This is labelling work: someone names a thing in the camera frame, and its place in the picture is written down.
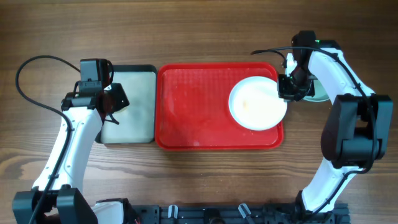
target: wood grain surface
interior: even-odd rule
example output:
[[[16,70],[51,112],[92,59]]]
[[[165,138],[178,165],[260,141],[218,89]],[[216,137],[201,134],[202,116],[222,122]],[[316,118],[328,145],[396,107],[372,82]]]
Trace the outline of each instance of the wood grain surface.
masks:
[[[0,223],[15,223],[17,191],[39,176],[60,126],[59,116],[22,99],[19,65],[55,55],[78,66],[82,58],[114,64],[269,62],[252,50],[290,44],[300,30],[335,39],[357,75],[398,101],[398,2],[389,1],[40,1],[0,0]],[[79,74],[52,60],[26,66],[21,87],[56,108]],[[94,144],[83,195],[127,197],[136,205],[237,205],[292,202],[321,159],[320,135],[331,104],[291,103],[285,139],[269,151],[166,152],[156,144]],[[353,223],[398,222],[397,106],[386,155],[369,174],[355,177],[338,201]]]

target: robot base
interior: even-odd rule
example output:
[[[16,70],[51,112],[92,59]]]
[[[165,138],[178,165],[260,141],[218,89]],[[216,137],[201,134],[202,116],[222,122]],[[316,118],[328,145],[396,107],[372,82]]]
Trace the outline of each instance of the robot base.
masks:
[[[220,217],[226,224],[250,223],[244,219],[235,206],[215,207],[178,207],[177,218],[169,218],[170,207],[132,206],[141,218],[141,224],[210,224],[205,220],[205,213],[209,210],[218,210]],[[296,224],[300,221],[293,221],[292,215],[295,206],[292,203],[266,204],[264,206],[248,207],[251,212],[253,223],[261,224]],[[328,220],[318,220],[305,223],[327,223],[327,224],[350,224],[349,210],[347,204],[336,204]]]

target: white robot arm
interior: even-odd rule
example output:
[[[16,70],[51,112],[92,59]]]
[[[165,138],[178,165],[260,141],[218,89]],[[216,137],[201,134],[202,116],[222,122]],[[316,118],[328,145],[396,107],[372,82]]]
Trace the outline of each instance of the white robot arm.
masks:
[[[356,81],[360,83],[361,88],[366,96],[371,96],[374,92],[367,87],[354,73],[354,71],[346,63],[343,52],[335,48],[323,48],[330,53],[336,53],[339,59],[348,67]],[[287,55],[286,74],[291,74],[297,62],[293,58],[293,54]],[[331,103],[335,101],[337,95],[350,94],[353,96],[361,96],[360,92],[355,88],[348,74],[333,58],[321,53],[312,52],[308,63],[308,69],[312,75],[320,81],[328,94]],[[344,174],[352,170],[362,170],[358,166],[346,166],[340,169],[333,167],[333,164],[323,158],[320,167],[317,170],[311,183],[302,191],[302,200],[305,209],[308,211],[316,211],[327,198],[330,198],[332,193],[337,188]],[[329,212],[334,209],[336,199],[342,193],[348,182],[355,176],[351,174],[344,184],[340,187],[338,193],[333,197],[333,200],[326,205],[320,212]]]
[[[72,122],[73,131],[68,149],[58,170],[51,190],[60,190],[63,185],[78,188],[83,192],[83,178],[90,155],[91,147],[95,137],[102,128],[103,121],[97,109],[89,110],[87,107],[70,108],[63,112]],[[62,118],[60,132],[55,141],[51,155],[39,178],[34,182],[33,187],[44,190],[49,182],[49,176],[55,168],[55,163],[60,156],[63,143],[67,136],[67,123]]]

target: black bracket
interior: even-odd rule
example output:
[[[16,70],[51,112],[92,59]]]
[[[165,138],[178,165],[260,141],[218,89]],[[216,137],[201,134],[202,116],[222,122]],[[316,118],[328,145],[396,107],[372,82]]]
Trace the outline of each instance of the black bracket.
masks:
[[[37,188],[29,192],[17,192],[12,201],[12,211],[18,224],[28,224],[34,208],[39,201],[42,192]],[[97,218],[83,198],[80,191],[64,185],[60,190],[49,191],[43,195],[44,206],[36,216],[36,224],[97,224]],[[58,214],[47,216],[53,207],[58,208]]]
[[[377,150],[375,159],[386,153],[392,118],[392,100],[387,95],[371,95],[369,100],[376,116]],[[357,120],[368,122],[366,127],[356,127]],[[362,97],[338,95],[333,103],[328,121],[321,136],[323,156],[333,167],[364,167],[371,158],[373,137],[368,107]]]
[[[105,59],[84,59],[80,61],[80,78],[77,82],[79,92],[67,93],[62,100],[61,109],[72,107],[97,109],[101,119],[129,106],[129,100],[120,83],[111,83],[108,61]]]
[[[293,47],[313,47],[318,48],[315,32],[312,30],[302,30],[292,38]],[[308,69],[312,50],[293,49],[293,58],[297,61],[297,66],[291,74],[278,76],[279,97],[286,101],[299,101],[304,96],[314,96],[313,75]]]
[[[292,214],[289,214],[292,216],[292,219],[297,222],[299,222],[300,220],[307,220],[312,215],[312,211],[308,211],[305,209],[302,192],[303,191],[300,190],[296,196],[295,205],[294,205],[295,212]],[[336,211],[318,213],[314,217],[312,217],[311,220],[309,220],[308,222],[331,223],[332,221],[334,221],[333,213],[336,213]]]

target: black cable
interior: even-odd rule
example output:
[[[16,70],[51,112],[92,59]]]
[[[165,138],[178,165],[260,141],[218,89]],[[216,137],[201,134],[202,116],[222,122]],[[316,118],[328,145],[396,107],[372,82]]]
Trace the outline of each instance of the black cable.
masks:
[[[111,62],[111,61],[108,60],[108,64],[109,64],[109,66],[111,67],[111,70],[112,70],[111,77],[109,78],[109,83],[112,83],[112,82],[113,82],[114,68],[113,68],[113,65],[112,65],[112,62]]]
[[[287,68],[287,59],[286,59],[285,55],[283,55],[282,53],[280,53],[280,52],[277,51],[277,50],[268,50],[267,52],[271,52],[271,53],[275,53],[275,54],[280,55],[280,56],[284,59],[284,61],[282,62],[282,66],[283,66],[284,68]]]
[[[308,216],[306,219],[302,220],[301,223],[305,223],[307,221],[310,221],[311,219],[313,219],[315,217],[315,215],[317,215],[323,208],[325,208],[332,200],[333,198],[336,196],[336,194],[338,193],[338,191],[340,190],[341,186],[344,184],[344,182],[346,181],[346,179],[348,178],[349,175],[351,174],[365,174],[367,172],[369,172],[372,169],[373,163],[374,163],[374,153],[376,152],[376,147],[377,147],[377,132],[376,132],[376,115],[374,114],[373,108],[372,108],[372,104],[369,101],[368,97],[366,96],[365,92],[362,90],[361,85],[355,80],[353,74],[351,73],[351,71],[347,68],[347,66],[338,58],[337,54],[333,54],[330,52],[327,52],[326,50],[322,50],[322,49],[316,49],[313,47],[278,47],[278,48],[274,48],[274,49],[267,49],[267,50],[255,50],[253,52],[251,52],[252,55],[254,54],[261,54],[261,53],[266,53],[266,52],[275,52],[278,50],[292,50],[292,49],[307,49],[307,50],[313,50],[313,51],[317,51],[317,52],[321,52],[329,57],[331,57],[332,59],[334,59],[339,65],[341,65],[341,67],[343,67],[343,69],[346,71],[346,73],[348,74],[349,78],[351,79],[351,81],[353,82],[355,89],[357,89],[359,91],[359,93],[362,95],[364,102],[366,103],[366,106],[368,107],[368,111],[369,114],[371,116],[371,125],[372,125],[372,151],[371,151],[371,156],[369,158],[369,160],[366,161],[366,166],[363,170],[352,170],[349,171],[347,173],[345,173],[343,175],[343,178],[340,180],[340,183],[337,185],[336,189],[333,191],[333,193],[330,195],[330,197],[328,199],[326,199],[325,203],[322,204],[318,209],[316,209],[314,212],[311,213],[310,216]]]
[[[57,160],[57,162],[55,163],[54,169],[53,169],[53,171],[52,171],[52,173],[51,173],[51,175],[50,175],[50,177],[49,177],[49,181],[47,182],[47,185],[45,186],[45,188],[44,188],[44,190],[43,190],[43,192],[42,192],[42,195],[40,196],[39,202],[37,202],[37,205],[36,205],[36,207],[35,207],[35,209],[34,209],[34,211],[33,211],[33,214],[32,214],[32,216],[30,217],[29,224],[33,224],[33,222],[35,221],[35,219],[36,219],[36,217],[37,217],[38,212],[41,210],[41,208],[42,208],[42,206],[43,206],[44,199],[45,199],[45,195],[48,193],[48,191],[49,191],[51,185],[53,184],[53,182],[54,182],[54,180],[55,180],[55,178],[56,178],[55,176],[56,176],[56,174],[58,173],[58,170],[59,170],[59,167],[60,167],[60,165],[61,165],[62,159],[63,159],[63,157],[64,157],[64,155],[65,155],[65,152],[67,151],[68,144],[69,144],[69,141],[70,141],[70,136],[71,136],[71,133],[72,133],[72,124],[71,124],[70,120],[68,119],[68,117],[67,117],[65,114],[63,114],[61,111],[56,110],[56,109],[54,109],[54,108],[52,108],[52,107],[50,107],[50,106],[47,106],[47,105],[44,105],[44,104],[42,104],[42,103],[39,103],[39,102],[37,102],[37,101],[35,101],[35,100],[32,100],[32,99],[29,98],[27,95],[25,95],[25,93],[21,90],[21,88],[20,88],[20,86],[19,86],[19,74],[21,73],[22,69],[23,69],[23,68],[25,67],[25,65],[27,65],[29,62],[31,62],[31,61],[33,61],[33,60],[36,60],[36,59],[40,59],[40,58],[51,58],[51,59],[54,59],[54,60],[58,60],[58,61],[60,61],[60,62],[63,62],[63,63],[65,63],[65,64],[71,66],[71,67],[72,67],[73,69],[75,69],[76,71],[80,72],[80,70],[79,70],[78,68],[76,68],[76,67],[75,67],[74,65],[72,65],[71,63],[65,61],[64,59],[61,59],[61,58],[58,58],[58,57],[54,57],[54,56],[50,56],[50,55],[40,55],[40,56],[32,57],[31,59],[28,59],[26,62],[24,62],[24,63],[18,68],[16,77],[15,77],[15,84],[16,84],[16,88],[17,88],[19,94],[21,94],[21,96],[22,96],[23,98],[25,98],[27,101],[33,103],[34,105],[37,105],[37,106],[39,106],[39,107],[42,107],[42,108],[44,108],[44,109],[47,109],[47,110],[53,111],[54,113],[59,114],[59,115],[67,122],[67,137],[66,137],[66,139],[65,139],[65,143],[63,143],[63,147],[62,147],[60,156],[58,157],[58,160]]]
[[[76,91],[77,91],[77,86],[78,86],[79,84],[80,84],[80,81],[77,81],[77,82],[75,83],[75,86],[73,87],[72,98],[75,97]]]

